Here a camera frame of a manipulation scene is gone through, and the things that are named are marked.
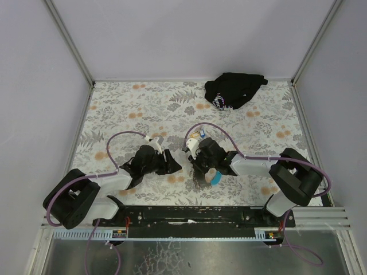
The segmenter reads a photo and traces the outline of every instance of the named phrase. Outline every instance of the white wall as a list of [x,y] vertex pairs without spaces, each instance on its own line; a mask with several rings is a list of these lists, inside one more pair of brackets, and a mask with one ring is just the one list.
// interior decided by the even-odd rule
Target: white wall
[[367,1],[345,0],[298,83],[332,194],[367,259]]
[[95,79],[291,78],[334,0],[54,0]]
[[0,1],[0,274],[22,274],[88,85],[41,0]]

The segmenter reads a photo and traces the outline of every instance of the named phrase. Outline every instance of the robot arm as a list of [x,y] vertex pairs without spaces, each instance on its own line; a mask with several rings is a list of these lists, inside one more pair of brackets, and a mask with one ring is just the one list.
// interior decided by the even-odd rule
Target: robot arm
[[[66,228],[72,229],[83,222],[94,219],[111,219],[119,206],[111,196],[111,191],[134,188],[142,182],[144,175],[155,172],[166,175],[177,172],[182,167],[173,159],[169,150],[162,150],[163,138],[151,139],[148,145],[140,146],[135,156],[119,167],[118,173],[106,178],[83,179],[66,189],[51,208],[51,214]],[[85,176],[79,169],[72,169],[51,191],[43,202],[47,209],[50,200],[67,183]]]
[[[301,164],[281,160],[248,160],[236,151],[225,152],[210,137],[200,143],[196,139],[189,139],[186,146],[190,151],[189,160],[194,167],[194,182],[200,187],[208,185],[205,174],[210,168],[215,168],[222,175],[257,175],[272,178],[280,191],[269,198],[264,211],[275,217],[281,217],[296,205],[307,206],[323,179],[318,171]],[[291,148],[286,148],[280,155],[274,156],[308,162]]]

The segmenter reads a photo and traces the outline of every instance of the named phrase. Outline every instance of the gray leaf pattern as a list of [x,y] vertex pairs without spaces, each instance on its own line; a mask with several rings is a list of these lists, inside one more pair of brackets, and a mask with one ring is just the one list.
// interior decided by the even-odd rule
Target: gray leaf pattern
[[[145,175],[130,190],[116,190],[116,196],[131,205],[244,205],[261,206],[278,191],[270,178],[252,175],[223,176],[212,187],[198,189],[192,180],[192,166],[181,151],[186,131],[206,121],[225,129],[239,149],[247,154],[277,154],[286,147],[305,157],[307,144],[286,82],[269,82],[243,107],[219,111],[204,98],[204,82],[97,82],[73,160],[73,168],[95,174],[114,169],[106,154],[107,140],[120,131],[139,131],[150,137],[163,136],[182,170],[173,175]],[[218,129],[203,125],[207,136],[225,150],[233,150]],[[110,152],[118,165],[133,157],[146,144],[140,136],[117,136]],[[322,205],[319,198],[310,205]]]

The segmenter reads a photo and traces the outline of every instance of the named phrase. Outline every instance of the red wire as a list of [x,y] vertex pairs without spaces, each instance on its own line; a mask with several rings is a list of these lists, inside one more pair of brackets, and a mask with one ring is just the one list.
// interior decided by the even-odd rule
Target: red wire
[[127,233],[128,225],[130,224],[130,218],[126,217],[125,220],[126,220],[126,233]]
[[281,221],[279,224],[278,232],[281,232],[281,230],[283,229],[283,226],[284,226],[284,222]]

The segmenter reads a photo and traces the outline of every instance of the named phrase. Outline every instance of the enclosure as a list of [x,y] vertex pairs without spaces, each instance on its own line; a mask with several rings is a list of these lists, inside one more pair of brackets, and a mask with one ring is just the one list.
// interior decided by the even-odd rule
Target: enclosure
[[[364,1],[32,0],[0,7],[1,274],[114,274],[117,266],[117,274],[366,274]],[[205,83],[225,72],[260,74],[268,84],[241,108],[219,111],[205,98]],[[251,173],[210,185],[212,170],[208,187],[198,188],[182,147],[200,122],[222,128],[237,152],[270,161],[290,147],[329,174],[331,192],[294,207],[284,223],[295,224],[288,243],[311,249],[322,268],[287,245],[264,245],[277,226],[241,237],[210,238],[207,227],[198,238],[147,237],[155,227],[149,208],[247,211],[280,191],[272,178]],[[218,128],[192,132],[201,130],[234,150]],[[118,228],[96,226],[103,236],[125,230],[114,251],[95,236],[87,244],[95,222],[49,225],[42,202],[73,168],[113,171],[106,145],[122,166],[147,143],[131,134],[108,142],[121,131],[164,138],[162,148],[181,169],[108,193],[146,207],[131,238],[130,218]],[[316,194],[327,187],[323,180]],[[197,221],[186,222],[196,228]],[[132,237],[137,222],[147,223],[144,238]],[[241,228],[231,223],[233,232]]]

